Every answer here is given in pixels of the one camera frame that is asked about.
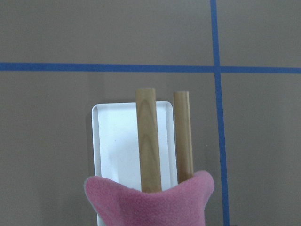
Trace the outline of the pink microfiber cloth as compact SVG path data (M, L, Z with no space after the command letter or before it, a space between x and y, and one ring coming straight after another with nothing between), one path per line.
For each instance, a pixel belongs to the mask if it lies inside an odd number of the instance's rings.
M92 207L107 226L204 226L206 204L214 191L206 171L158 193L144 193L108 178L84 183Z

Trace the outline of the white rectangular tray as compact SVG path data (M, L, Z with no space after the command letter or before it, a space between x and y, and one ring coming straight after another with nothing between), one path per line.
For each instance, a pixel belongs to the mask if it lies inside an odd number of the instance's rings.
M157 101L158 146L162 190L178 184L173 107ZM94 172L141 190L136 104L106 103L92 108Z

